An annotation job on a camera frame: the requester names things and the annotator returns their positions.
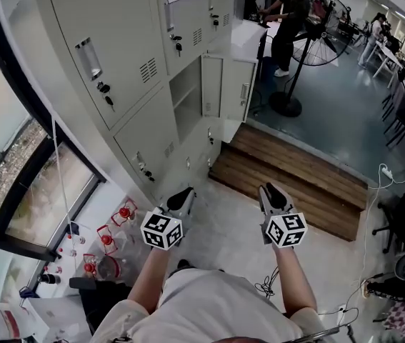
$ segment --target black pants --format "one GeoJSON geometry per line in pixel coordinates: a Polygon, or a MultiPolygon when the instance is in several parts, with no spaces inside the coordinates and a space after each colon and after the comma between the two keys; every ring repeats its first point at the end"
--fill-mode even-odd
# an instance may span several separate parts
{"type": "Polygon", "coordinates": [[[283,71],[289,71],[289,62],[293,56],[293,39],[299,33],[300,26],[281,23],[272,41],[272,59],[283,71]]]}

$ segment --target tiled floor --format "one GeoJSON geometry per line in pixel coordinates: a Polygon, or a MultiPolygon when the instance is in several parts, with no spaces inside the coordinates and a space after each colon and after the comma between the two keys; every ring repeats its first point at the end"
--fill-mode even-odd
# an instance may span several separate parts
{"type": "MultiPolygon", "coordinates": [[[[338,66],[303,66],[294,90],[294,96],[302,103],[302,114],[286,118],[265,106],[257,116],[249,112],[249,121],[254,120],[302,141],[365,177],[378,181],[380,163],[388,164],[395,178],[405,179],[405,138],[400,145],[388,149],[381,120],[381,101],[388,94],[386,88],[390,74],[373,75],[380,65],[379,60],[369,62],[367,70],[357,65],[358,54],[342,54],[338,66]]],[[[291,60],[290,72],[296,71],[297,62],[291,60]]],[[[250,108],[266,103],[269,95],[283,90],[291,78],[273,78],[257,82],[250,108]]],[[[393,119],[391,115],[387,124],[393,119]]]]}
{"type": "MultiPolygon", "coordinates": [[[[371,191],[371,200],[375,192],[371,191]]],[[[181,258],[188,259],[199,268],[224,269],[226,272],[247,278],[252,284],[262,283],[276,266],[270,246],[264,246],[260,223],[263,214],[259,204],[216,182],[204,181],[198,188],[192,211],[193,227],[179,248],[173,251],[169,270],[176,267],[181,258]]],[[[303,243],[296,248],[302,267],[314,290],[319,312],[333,312],[345,304],[349,295],[356,290],[363,267],[364,219],[361,214],[358,237],[349,243],[313,227],[309,227],[303,243]]],[[[371,208],[366,238],[366,268],[362,278],[379,272],[390,272],[393,256],[384,256],[382,249],[386,233],[373,237],[371,230],[383,225],[382,213],[374,205],[371,208]]],[[[283,311],[280,283],[274,283],[276,295],[271,301],[283,311]]],[[[357,342],[367,342],[383,331],[372,319],[384,307],[385,301],[376,297],[359,297],[359,318],[353,328],[357,342]]],[[[356,306],[356,295],[349,306],[356,306]]],[[[346,316],[352,319],[355,312],[346,316]]],[[[336,314],[323,318],[327,327],[336,324],[336,314]]],[[[345,334],[336,337],[338,342],[347,342],[345,334]]]]}

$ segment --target wooden platform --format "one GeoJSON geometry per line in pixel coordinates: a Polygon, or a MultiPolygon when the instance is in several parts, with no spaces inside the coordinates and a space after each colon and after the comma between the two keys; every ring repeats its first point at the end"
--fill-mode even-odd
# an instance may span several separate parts
{"type": "Polygon", "coordinates": [[[356,238],[367,185],[285,141],[242,125],[225,144],[209,176],[257,199],[258,187],[277,183],[307,222],[347,241],[356,238]]]}

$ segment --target electric fan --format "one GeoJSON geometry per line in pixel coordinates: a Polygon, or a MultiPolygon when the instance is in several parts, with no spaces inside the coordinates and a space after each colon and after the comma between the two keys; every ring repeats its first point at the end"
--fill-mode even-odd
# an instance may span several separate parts
{"type": "Polygon", "coordinates": [[[291,88],[269,97],[271,108],[283,116],[296,117],[302,112],[301,102],[292,96],[303,65],[322,66],[344,53],[351,36],[338,31],[342,16],[348,16],[339,0],[310,0],[310,11],[303,30],[293,39],[293,58],[299,62],[291,88]]]}

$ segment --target hand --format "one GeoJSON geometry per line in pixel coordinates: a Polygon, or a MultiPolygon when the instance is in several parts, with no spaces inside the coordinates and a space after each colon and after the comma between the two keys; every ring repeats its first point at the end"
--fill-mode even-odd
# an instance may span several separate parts
{"type": "Polygon", "coordinates": [[[267,23],[268,21],[274,21],[276,20],[276,15],[268,15],[264,18],[264,23],[267,23]]]}
{"type": "Polygon", "coordinates": [[[259,9],[258,13],[262,15],[269,15],[271,13],[271,9],[259,9]]]}

